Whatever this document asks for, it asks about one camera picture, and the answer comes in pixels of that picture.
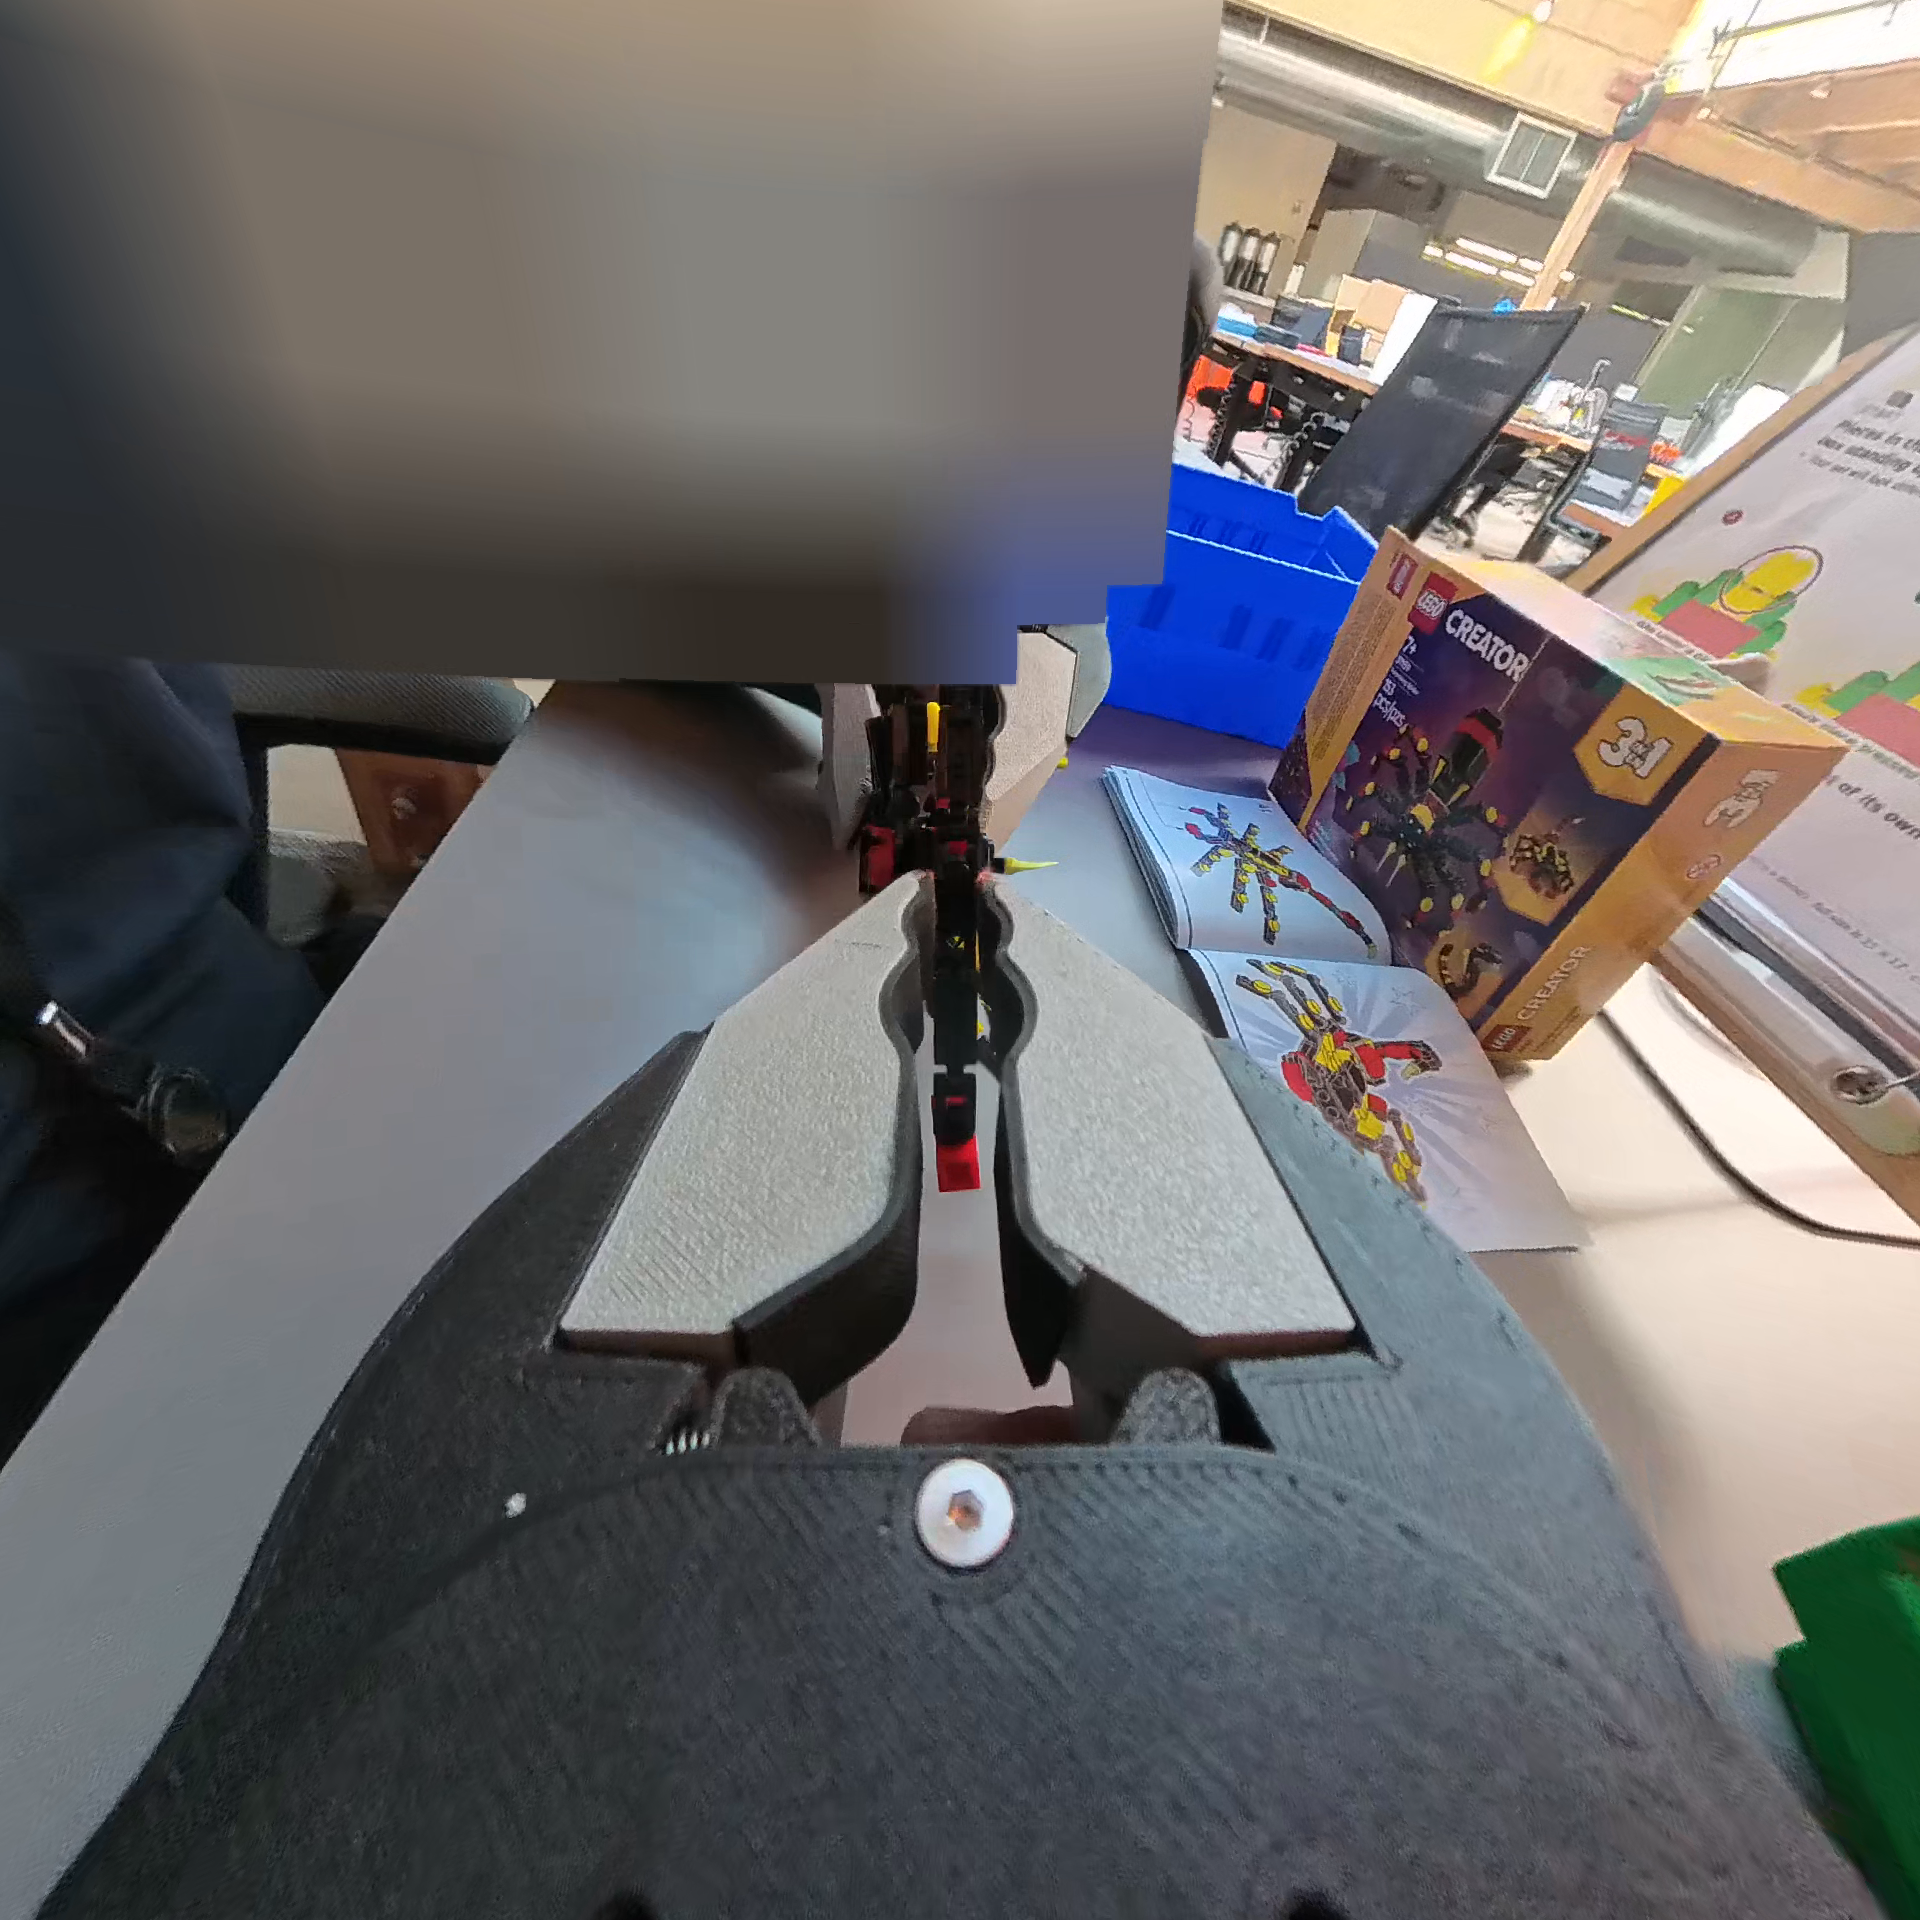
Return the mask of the wooden framed instruction board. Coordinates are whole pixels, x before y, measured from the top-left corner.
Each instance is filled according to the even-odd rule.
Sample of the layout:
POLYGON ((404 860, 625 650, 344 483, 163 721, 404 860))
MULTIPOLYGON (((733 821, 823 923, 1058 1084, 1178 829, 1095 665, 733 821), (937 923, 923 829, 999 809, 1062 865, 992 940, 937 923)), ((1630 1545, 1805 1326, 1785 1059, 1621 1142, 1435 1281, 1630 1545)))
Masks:
POLYGON ((1656 966, 1918 1219, 1918 323, 1567 583, 1844 746, 1656 966))

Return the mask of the background work tables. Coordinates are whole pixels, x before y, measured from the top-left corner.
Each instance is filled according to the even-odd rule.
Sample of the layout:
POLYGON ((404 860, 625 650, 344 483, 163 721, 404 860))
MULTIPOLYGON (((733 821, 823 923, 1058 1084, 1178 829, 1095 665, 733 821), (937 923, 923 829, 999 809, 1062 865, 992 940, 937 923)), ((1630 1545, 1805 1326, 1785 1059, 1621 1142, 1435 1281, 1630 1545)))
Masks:
MULTIPOLYGON (((1282 436, 1286 454, 1282 454, 1281 472, 1270 472, 1270 484, 1281 494, 1294 494, 1294 498, 1401 361, 1401 356, 1388 356, 1388 361, 1376 361, 1371 369, 1357 369, 1357 366, 1331 356, 1331 355, 1291 348, 1291 344, 1281 344, 1266 338, 1234 338, 1234 335, 1218 335, 1211 342, 1211 355, 1213 355, 1213 361, 1234 366, 1234 371, 1221 387, 1202 392, 1202 401, 1213 409, 1213 426, 1211 426, 1211 441, 1204 441, 1211 462, 1227 466, 1235 472, 1255 472, 1250 466, 1250 458, 1239 454, 1239 439, 1246 436, 1282 436)), ((1470 470, 1461 491, 1432 515, 1432 523, 1448 509, 1456 509, 1456 502, 1470 491, 1472 476, 1497 476, 1503 466, 1547 449, 1550 430, 1547 426, 1525 426, 1522 423, 1525 405, 1511 412, 1511 419, 1503 423, 1497 441, 1484 449, 1484 458, 1470 470)))

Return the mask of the lego set box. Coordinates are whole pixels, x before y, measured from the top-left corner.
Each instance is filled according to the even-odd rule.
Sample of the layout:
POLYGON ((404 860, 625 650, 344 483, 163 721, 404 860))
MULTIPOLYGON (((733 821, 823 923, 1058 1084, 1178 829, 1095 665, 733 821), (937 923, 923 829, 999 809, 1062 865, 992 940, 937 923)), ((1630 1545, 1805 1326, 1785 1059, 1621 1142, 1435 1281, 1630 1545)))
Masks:
POLYGON ((1270 795, 1501 1063, 1554 1057, 1844 760, 1661 629, 1376 544, 1270 795))

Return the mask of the green plastic bin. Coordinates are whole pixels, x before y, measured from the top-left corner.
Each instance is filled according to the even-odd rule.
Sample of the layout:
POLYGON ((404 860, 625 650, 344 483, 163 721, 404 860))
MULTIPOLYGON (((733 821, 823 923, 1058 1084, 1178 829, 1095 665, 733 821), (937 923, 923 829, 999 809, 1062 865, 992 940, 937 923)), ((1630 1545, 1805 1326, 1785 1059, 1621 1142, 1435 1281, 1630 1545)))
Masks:
POLYGON ((1825 1818, 1891 1917, 1918 1917, 1918 1521, 1774 1570, 1799 1641, 1774 1682, 1820 1772, 1825 1818))

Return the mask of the black mesh office chair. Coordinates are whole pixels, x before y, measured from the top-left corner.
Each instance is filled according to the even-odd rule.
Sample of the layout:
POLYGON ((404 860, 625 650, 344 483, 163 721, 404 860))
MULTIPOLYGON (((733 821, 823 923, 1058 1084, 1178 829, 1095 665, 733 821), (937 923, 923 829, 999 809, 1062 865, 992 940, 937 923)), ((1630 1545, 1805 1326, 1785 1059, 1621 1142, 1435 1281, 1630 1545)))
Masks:
POLYGON ((1347 511, 1371 538, 1419 537, 1547 377, 1582 303, 1426 313, 1395 369, 1299 491, 1301 515, 1347 511))

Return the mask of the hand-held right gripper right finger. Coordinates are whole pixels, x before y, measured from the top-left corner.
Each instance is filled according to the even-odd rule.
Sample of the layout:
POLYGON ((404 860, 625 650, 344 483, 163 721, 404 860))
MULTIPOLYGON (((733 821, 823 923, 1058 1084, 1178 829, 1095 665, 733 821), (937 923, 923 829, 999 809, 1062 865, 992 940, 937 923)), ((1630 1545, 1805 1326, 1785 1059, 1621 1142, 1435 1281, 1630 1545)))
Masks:
POLYGON ((1193 1015, 983 884, 997 1219, 1016 1352, 1110 1435, 1164 1368, 1332 1357, 1357 1315, 1193 1015))

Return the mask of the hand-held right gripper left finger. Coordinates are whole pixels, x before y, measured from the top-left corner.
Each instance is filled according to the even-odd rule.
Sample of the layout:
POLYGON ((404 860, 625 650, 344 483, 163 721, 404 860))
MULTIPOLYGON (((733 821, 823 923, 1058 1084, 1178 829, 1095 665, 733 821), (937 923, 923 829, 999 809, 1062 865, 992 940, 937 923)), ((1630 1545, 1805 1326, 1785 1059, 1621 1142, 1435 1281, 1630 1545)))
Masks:
POLYGON ((919 1302, 924 882, 897 879, 692 1046, 560 1343, 783 1373, 828 1404, 919 1302))

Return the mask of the black red lego leg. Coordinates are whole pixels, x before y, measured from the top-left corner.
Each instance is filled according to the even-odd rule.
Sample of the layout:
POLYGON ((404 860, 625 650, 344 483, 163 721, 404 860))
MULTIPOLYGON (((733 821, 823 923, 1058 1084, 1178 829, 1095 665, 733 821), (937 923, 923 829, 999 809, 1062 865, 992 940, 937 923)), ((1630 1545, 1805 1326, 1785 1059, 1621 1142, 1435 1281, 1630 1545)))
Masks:
POLYGON ((964 846, 933 871, 933 932, 924 943, 924 1009, 933 1023, 933 1164, 941 1194, 981 1188, 975 1063, 981 1063, 981 882, 964 846))

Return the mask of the black yellow lego spider assembly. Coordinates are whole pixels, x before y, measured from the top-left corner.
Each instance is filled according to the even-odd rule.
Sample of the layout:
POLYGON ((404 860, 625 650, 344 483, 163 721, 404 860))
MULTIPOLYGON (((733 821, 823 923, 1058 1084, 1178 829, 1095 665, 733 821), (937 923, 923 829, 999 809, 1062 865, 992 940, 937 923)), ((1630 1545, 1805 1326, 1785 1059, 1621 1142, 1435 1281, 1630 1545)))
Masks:
POLYGON ((858 892, 884 892, 902 875, 959 860, 972 871, 1029 875, 1053 860, 997 852, 987 781, 1011 689, 999 682, 874 682, 880 716, 862 721, 867 795, 853 852, 858 892))

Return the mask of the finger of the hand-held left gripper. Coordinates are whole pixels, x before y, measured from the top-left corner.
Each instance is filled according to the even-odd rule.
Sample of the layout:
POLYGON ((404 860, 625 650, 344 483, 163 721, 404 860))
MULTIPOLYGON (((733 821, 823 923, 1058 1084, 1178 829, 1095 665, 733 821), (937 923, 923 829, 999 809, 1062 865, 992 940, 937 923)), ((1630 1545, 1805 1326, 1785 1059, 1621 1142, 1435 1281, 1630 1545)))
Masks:
POLYGON ((871 772, 871 721, 880 720, 880 698, 871 682, 821 682, 821 777, 818 795, 828 814, 828 836, 835 846, 853 846, 867 821, 867 801, 874 789, 871 772))
POLYGON ((1050 633, 1020 633, 1016 678, 999 682, 987 821, 1023 821, 1069 751, 1078 652, 1050 633))

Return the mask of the blue plastic bin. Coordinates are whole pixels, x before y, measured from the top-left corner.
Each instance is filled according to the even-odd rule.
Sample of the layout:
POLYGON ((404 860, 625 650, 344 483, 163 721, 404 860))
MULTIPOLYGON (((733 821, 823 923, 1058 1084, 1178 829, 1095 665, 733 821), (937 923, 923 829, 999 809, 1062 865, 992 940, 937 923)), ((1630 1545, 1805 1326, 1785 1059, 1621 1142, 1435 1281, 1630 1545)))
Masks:
POLYGON ((1282 751, 1371 559, 1347 509, 1174 462, 1164 579, 1110 588, 1110 702, 1282 751))

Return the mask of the silver air duct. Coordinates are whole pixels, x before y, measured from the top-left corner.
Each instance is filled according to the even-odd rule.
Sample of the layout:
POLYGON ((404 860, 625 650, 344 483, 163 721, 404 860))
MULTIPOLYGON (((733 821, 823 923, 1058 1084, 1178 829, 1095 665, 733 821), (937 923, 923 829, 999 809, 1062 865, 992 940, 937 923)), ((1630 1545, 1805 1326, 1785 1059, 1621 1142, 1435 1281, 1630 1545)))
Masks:
MULTIPOLYGON (((1221 14, 1218 80, 1227 104, 1538 213, 1567 213, 1603 156, 1595 130, 1239 5, 1221 14)), ((1835 264, 1844 241, 1805 209, 1649 152, 1632 156, 1598 226, 1661 255, 1764 278, 1835 264)))

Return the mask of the lego instruction booklet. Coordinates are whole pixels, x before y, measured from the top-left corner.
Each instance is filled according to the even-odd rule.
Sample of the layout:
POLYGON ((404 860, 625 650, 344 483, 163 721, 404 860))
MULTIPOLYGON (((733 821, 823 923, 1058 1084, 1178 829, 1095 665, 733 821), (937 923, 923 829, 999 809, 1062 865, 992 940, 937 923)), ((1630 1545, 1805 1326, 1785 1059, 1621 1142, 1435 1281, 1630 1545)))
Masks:
POLYGON ((1172 943, 1221 1032, 1466 1251, 1585 1228, 1452 996, 1277 801, 1106 768, 1172 943))

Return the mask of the grey office chair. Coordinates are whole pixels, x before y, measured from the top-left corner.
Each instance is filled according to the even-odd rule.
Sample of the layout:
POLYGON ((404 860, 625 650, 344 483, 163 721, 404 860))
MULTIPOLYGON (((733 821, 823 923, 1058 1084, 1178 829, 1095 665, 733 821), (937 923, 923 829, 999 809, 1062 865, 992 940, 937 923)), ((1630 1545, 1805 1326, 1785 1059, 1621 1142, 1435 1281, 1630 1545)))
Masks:
POLYGON ((226 665, 222 677, 252 809, 236 903, 339 988, 538 698, 512 678, 451 671, 226 665), (357 842, 274 833, 274 754, 295 746, 334 754, 357 842))

